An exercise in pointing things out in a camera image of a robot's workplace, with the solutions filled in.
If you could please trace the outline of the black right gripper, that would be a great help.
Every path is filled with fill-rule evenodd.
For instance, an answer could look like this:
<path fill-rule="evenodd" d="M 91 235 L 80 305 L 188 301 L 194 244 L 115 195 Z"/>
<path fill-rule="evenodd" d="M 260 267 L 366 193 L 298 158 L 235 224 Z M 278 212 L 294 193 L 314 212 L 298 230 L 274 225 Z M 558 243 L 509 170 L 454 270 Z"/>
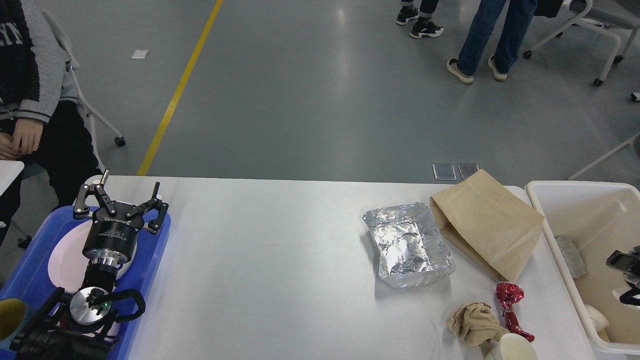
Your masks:
<path fill-rule="evenodd" d="M 620 294 L 619 301 L 624 305 L 640 306 L 640 246 L 634 246 L 629 253 L 615 250 L 606 260 L 606 266 L 627 275 L 631 287 Z"/>

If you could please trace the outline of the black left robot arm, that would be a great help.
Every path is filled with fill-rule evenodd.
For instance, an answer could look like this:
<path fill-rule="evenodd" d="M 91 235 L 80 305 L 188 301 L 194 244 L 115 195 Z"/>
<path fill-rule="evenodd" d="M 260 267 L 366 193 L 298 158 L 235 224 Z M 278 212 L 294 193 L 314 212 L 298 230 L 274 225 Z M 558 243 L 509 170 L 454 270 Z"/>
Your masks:
<path fill-rule="evenodd" d="M 169 204 L 156 182 L 135 205 L 111 199 L 105 174 L 55 210 L 1 290 L 25 304 L 16 330 L 1 337 L 9 360 L 121 360 L 167 243 Z"/>

